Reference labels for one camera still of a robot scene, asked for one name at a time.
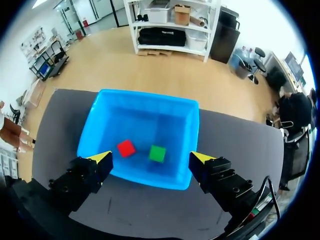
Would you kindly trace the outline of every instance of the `cardboard box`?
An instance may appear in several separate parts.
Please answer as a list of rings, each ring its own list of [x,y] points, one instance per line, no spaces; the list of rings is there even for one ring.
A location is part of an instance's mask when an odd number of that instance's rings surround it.
[[[178,25],[188,26],[190,21],[190,6],[177,4],[174,6],[174,22]]]

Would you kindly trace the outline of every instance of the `computer monitor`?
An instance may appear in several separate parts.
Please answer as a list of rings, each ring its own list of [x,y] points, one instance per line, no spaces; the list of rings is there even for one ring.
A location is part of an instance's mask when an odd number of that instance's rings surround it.
[[[289,52],[288,56],[285,58],[284,61],[289,66],[291,72],[295,77],[295,80],[300,81],[304,74],[304,71],[302,70],[300,64],[298,63],[297,59],[292,54],[292,52]]]

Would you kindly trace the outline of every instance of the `black bag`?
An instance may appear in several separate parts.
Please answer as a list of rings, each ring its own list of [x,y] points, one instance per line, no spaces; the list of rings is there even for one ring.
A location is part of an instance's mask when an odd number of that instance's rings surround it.
[[[286,84],[287,79],[282,71],[280,71],[277,67],[273,67],[267,74],[266,81],[273,90],[279,92],[280,88]]]
[[[165,27],[143,28],[139,33],[138,41],[146,45],[168,45],[184,47],[186,44],[186,33]]]

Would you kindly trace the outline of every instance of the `desk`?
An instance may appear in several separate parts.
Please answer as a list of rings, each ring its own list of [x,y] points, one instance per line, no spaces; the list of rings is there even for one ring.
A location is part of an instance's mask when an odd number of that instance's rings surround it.
[[[280,60],[275,55],[274,52],[270,53],[270,56],[269,56],[268,60],[265,62],[264,66],[266,69],[265,74],[270,72],[273,67],[277,67],[279,70],[281,70],[284,73],[284,76],[285,76],[287,82],[283,86],[283,88],[286,93],[301,92],[301,93],[306,94],[304,87],[302,85],[300,85],[299,83],[297,83],[295,76],[293,75],[293,73],[289,69],[289,66],[287,65],[285,60]]]
[[[80,136],[96,92],[58,89],[41,120],[33,153],[32,177],[45,188],[66,172],[77,156]],[[224,156],[253,181],[256,192],[266,175],[279,186],[284,144],[273,127],[201,110],[197,151]],[[169,190],[108,176],[70,218],[91,228],[141,238],[207,240],[224,232],[231,216],[192,177],[185,191]]]

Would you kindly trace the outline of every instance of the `white storage box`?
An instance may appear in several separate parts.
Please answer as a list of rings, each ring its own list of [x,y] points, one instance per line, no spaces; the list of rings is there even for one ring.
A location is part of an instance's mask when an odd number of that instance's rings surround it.
[[[206,48],[208,36],[202,31],[187,29],[185,31],[186,43],[191,50],[203,51]]]
[[[150,23],[165,24],[170,17],[169,1],[153,0],[145,11]]]

